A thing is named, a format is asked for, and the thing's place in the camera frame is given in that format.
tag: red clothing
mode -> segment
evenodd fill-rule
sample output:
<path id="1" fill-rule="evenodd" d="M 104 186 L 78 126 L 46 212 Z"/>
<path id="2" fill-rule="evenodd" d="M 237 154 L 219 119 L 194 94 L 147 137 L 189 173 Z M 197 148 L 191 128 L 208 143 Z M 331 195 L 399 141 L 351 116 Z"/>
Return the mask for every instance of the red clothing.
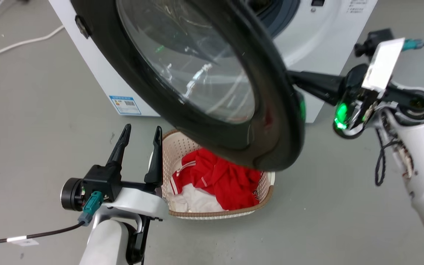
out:
<path id="1" fill-rule="evenodd" d="M 232 164 L 201 148 L 185 155 L 180 171 L 174 172 L 171 184 L 177 194 L 192 183 L 195 188 L 215 195 L 224 210 L 238 210 L 259 203 L 253 194 L 258 188 L 261 173 L 254 169 Z"/>

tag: laundry basket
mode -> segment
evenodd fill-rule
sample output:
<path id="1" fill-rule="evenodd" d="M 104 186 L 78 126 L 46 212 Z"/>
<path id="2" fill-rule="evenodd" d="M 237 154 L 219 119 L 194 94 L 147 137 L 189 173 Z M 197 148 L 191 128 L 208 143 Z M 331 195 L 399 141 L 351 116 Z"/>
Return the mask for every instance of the laundry basket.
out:
<path id="1" fill-rule="evenodd" d="M 181 168 L 181 159 L 186 154 L 199 149 L 200 146 L 189 139 L 187 136 L 177 130 L 172 130 L 163 135 L 163 186 L 161 187 L 163 198 L 168 203 L 170 208 L 170 215 L 182 219 L 193 219 L 193 220 L 211 220 L 211 219 L 224 219 L 224 218 L 235 218 L 242 215 L 249 215 L 254 211 L 261 209 L 268 203 L 272 196 L 273 185 L 274 185 L 274 172 L 263 172 L 261 173 L 261 180 L 259 180 L 256 195 L 259 199 L 259 204 L 249 208 L 243 208 L 240 210 L 225 211 L 225 212 L 213 212 L 213 213 L 184 213 L 176 212 L 174 205 L 170 202 L 170 196 L 168 193 L 168 183 L 173 175 L 173 172 Z"/>

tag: teal connector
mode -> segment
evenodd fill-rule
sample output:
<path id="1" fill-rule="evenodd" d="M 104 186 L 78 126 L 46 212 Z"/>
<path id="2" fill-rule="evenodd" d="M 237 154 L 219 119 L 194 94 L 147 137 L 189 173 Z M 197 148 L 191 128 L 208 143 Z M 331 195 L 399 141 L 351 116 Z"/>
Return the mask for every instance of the teal connector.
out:
<path id="1" fill-rule="evenodd" d="M 83 213 L 78 218 L 78 222 L 83 221 L 83 226 L 88 226 L 93 219 L 94 213 L 101 207 L 101 204 L 104 202 L 104 196 L 99 191 L 94 191 L 91 193 L 88 201 L 83 207 Z"/>
<path id="2" fill-rule="evenodd" d="M 418 50 L 423 47 L 423 41 L 421 39 L 406 39 L 403 44 L 402 52 L 405 50 Z"/>

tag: white washing machine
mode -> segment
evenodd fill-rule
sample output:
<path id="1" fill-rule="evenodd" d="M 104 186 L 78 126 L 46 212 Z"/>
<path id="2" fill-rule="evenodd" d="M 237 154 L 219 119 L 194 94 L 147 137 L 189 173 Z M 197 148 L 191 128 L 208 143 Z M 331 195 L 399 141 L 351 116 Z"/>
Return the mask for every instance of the white washing machine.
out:
<path id="1" fill-rule="evenodd" d="M 70 0 L 49 0 L 75 46 L 121 115 L 158 116 L 111 66 L 91 38 L 80 33 Z M 377 0 L 247 0 L 286 67 L 294 71 L 340 74 Z M 304 93 L 306 122 L 323 101 Z"/>

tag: gray floor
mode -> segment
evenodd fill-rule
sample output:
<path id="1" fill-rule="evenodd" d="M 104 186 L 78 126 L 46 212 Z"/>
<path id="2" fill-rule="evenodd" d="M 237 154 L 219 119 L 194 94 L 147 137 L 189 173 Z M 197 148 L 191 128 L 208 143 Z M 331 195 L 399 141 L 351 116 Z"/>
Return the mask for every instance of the gray floor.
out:
<path id="1" fill-rule="evenodd" d="M 59 25 L 45 0 L 12 5 L 0 16 L 0 48 Z M 365 33 L 384 27 L 424 38 L 424 1 L 380 1 Z M 396 79 L 424 86 L 424 51 L 402 61 Z M 357 62 L 350 58 L 345 71 Z M 325 106 L 307 126 L 301 156 L 277 173 L 264 209 L 222 221 L 153 223 L 145 264 L 424 264 L 424 230 L 392 160 L 375 188 L 375 134 L 338 138 L 332 112 Z M 78 213 L 61 208 L 61 187 L 103 163 L 126 123 L 133 131 L 123 178 L 141 181 L 155 126 L 168 131 L 169 124 L 118 116 L 66 32 L 0 55 L 0 238 L 73 225 Z M 77 264 L 89 230 L 40 238 L 33 247 L 0 244 L 0 264 Z"/>

